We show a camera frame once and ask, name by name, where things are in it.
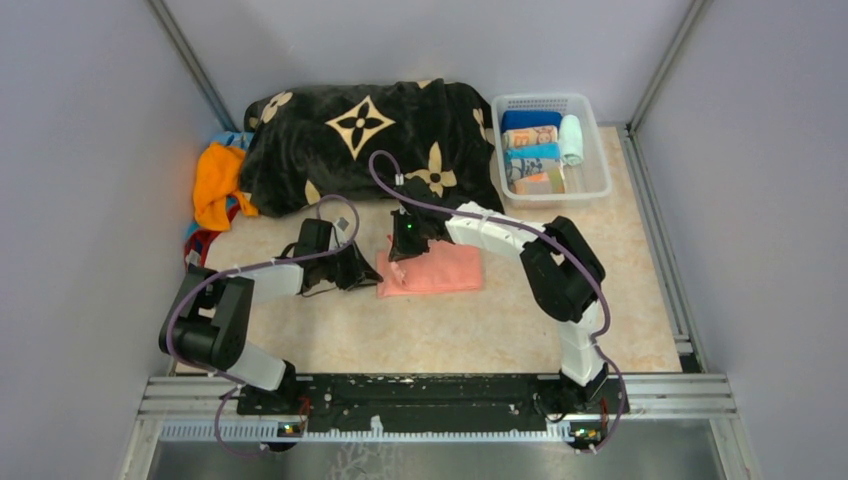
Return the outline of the pink panda towel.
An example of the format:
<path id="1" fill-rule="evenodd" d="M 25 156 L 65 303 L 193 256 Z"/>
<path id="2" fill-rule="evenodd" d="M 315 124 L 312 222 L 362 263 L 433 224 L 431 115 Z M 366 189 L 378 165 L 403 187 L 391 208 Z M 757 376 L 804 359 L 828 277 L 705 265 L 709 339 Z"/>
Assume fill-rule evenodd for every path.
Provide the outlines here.
<path id="1" fill-rule="evenodd" d="M 377 253 L 377 272 L 383 281 L 377 297 L 434 295 L 481 290 L 484 285 L 480 251 L 471 246 L 431 241 L 423 255 L 390 261 L 387 250 Z"/>

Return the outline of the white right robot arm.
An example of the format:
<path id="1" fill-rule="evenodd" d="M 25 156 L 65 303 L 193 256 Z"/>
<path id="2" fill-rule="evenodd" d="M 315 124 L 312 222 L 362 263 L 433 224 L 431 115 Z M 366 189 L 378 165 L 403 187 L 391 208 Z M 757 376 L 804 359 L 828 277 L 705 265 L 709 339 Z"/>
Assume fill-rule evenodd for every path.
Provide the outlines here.
<path id="1" fill-rule="evenodd" d="M 598 346 L 611 323 L 601 288 L 606 271 L 573 221 L 521 221 L 461 196 L 441 198 L 420 179 L 385 190 L 400 202 L 405 234 L 416 234 L 418 244 L 444 240 L 518 261 L 536 305 L 558 323 L 565 403 L 576 412 L 599 403 L 611 366 Z"/>

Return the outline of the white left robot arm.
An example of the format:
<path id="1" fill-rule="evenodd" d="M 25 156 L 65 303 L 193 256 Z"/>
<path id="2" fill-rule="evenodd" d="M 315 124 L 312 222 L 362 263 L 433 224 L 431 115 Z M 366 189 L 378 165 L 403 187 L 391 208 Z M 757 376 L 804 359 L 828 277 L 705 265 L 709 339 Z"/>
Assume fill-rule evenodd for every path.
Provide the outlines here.
<path id="1" fill-rule="evenodd" d="M 285 414 L 300 399 L 296 368 L 248 340 L 253 307 L 279 297 L 305 296 L 321 283 L 351 291 L 382 281 L 342 221 L 309 218 L 297 240 L 270 261 L 229 272 L 189 266 L 158 346 L 189 366 L 261 390 L 263 404 Z"/>

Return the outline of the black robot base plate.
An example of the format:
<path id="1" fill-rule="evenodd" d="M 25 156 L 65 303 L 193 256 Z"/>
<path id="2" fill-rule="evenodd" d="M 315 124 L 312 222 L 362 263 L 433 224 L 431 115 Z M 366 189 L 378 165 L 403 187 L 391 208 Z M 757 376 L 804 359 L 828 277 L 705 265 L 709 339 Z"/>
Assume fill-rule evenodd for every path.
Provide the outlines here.
<path id="1" fill-rule="evenodd" d="M 242 416 L 292 415 L 309 433 L 541 433 L 568 418 L 609 426 L 630 410 L 617 377 L 586 393 L 561 374 L 303 374 L 236 399 Z"/>

